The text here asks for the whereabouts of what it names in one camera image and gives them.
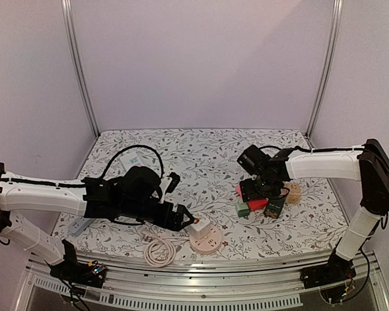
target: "floral tablecloth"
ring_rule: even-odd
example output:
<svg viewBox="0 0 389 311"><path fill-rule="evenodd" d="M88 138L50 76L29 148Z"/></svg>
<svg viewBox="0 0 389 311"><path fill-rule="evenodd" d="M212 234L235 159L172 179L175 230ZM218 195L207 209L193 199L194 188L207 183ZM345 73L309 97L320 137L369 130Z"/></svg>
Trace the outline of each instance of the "floral tablecloth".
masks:
<svg viewBox="0 0 389 311"><path fill-rule="evenodd" d="M212 255L191 250L185 232L172 233L151 224L125 226L96 220L80 236L67 230L75 217L61 213L53 236L66 238L77 249L107 255L142 257L147 244L141 230L160 236L174 235L176 260L258 259L331 249L346 230L346 221L326 179L301 179L302 199L284 206L279 219L265 218L262 211L248 219L238 218L235 204L240 197L235 186L248 178L236 159L251 144L281 148L307 146L296 130L122 130L99 137L80 177L99 176L118 150L131 144L154 147L163 159L166 174L176 172L182 181L167 200L179 202L199 216L208 217L223 235L222 245ZM133 149L146 166L159 172L158 160L146 150ZM107 178L124 174L114 162Z"/></svg>

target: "white plug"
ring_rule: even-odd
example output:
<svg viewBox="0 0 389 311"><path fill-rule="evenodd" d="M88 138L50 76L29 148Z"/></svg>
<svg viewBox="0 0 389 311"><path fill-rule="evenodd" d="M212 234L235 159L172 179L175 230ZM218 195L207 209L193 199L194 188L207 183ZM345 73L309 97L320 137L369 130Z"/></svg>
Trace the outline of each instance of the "white plug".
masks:
<svg viewBox="0 0 389 311"><path fill-rule="evenodd" d="M212 229L212 224L208 217L199 218L197 224L191 224L186 227L187 233L199 240L206 236Z"/></svg>

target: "white backdrop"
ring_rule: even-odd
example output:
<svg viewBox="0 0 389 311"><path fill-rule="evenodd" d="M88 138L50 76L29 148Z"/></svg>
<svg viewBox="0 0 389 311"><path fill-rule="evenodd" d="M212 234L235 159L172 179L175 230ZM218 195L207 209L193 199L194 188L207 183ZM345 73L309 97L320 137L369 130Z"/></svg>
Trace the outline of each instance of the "white backdrop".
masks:
<svg viewBox="0 0 389 311"><path fill-rule="evenodd" d="M16 174L74 178L92 142L60 1L0 0L0 161ZM29 213L47 231L56 216ZM16 302L28 257L0 244L0 311Z"/></svg>
<svg viewBox="0 0 389 311"><path fill-rule="evenodd" d="M304 130L327 47L328 0L73 1L101 130Z"/></svg>
<svg viewBox="0 0 389 311"><path fill-rule="evenodd" d="M346 1L324 103L315 132L317 147L351 146L378 139L389 156L389 1ZM353 216L360 184L337 181ZM389 287L389 224L380 228L375 250Z"/></svg>

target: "green cube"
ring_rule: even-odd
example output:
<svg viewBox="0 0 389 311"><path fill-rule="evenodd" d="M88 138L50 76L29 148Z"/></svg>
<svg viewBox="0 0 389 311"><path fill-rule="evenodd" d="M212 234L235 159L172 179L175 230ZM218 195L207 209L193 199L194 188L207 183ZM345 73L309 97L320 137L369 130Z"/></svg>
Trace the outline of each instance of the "green cube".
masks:
<svg viewBox="0 0 389 311"><path fill-rule="evenodd" d="M238 217L245 217L247 218L251 211L249 210L249 206L246 203L238 203L236 205L236 213L238 214Z"/></svg>

